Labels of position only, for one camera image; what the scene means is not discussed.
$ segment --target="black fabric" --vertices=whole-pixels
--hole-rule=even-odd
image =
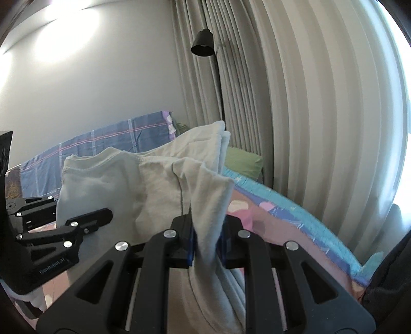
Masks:
[[[376,0],[381,2],[393,17],[408,43],[411,46],[411,1],[410,0]]]
[[[374,273],[362,300],[376,334],[411,333],[411,231]]]

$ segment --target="green pillow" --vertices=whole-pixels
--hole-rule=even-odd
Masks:
[[[183,123],[176,123],[176,128],[177,135],[189,130],[189,127]],[[257,181],[263,168],[263,158],[240,148],[229,147],[224,165],[238,174]]]

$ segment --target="black bracket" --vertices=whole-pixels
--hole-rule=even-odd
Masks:
[[[6,210],[0,224],[0,273],[19,295],[33,291],[75,265],[83,236],[113,218],[106,208],[71,218],[55,230],[30,233],[55,221],[53,197],[10,199],[6,201]]]
[[[283,333],[275,268],[287,334],[371,334],[372,316],[298,243],[265,242],[226,216],[217,253],[227,269],[244,268],[247,334]]]
[[[169,268],[192,265],[195,233],[191,213],[147,243],[118,242],[40,316],[39,334],[165,333]],[[140,277],[135,298],[133,285]],[[129,331],[127,313],[132,304]]]

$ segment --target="black lamp shade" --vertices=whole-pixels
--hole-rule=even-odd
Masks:
[[[214,37],[208,29],[200,31],[194,40],[191,52],[196,56],[210,57],[214,53]]]

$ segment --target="folded cloth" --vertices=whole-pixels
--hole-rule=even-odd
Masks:
[[[233,190],[233,181],[220,175],[229,137],[220,121],[145,153],[107,148],[94,157],[68,157],[57,227],[104,207],[113,212],[108,225],[84,238],[70,282],[116,242],[147,242],[191,206],[196,255],[189,269],[170,271],[168,332],[243,333],[244,278],[224,269],[215,253]]]

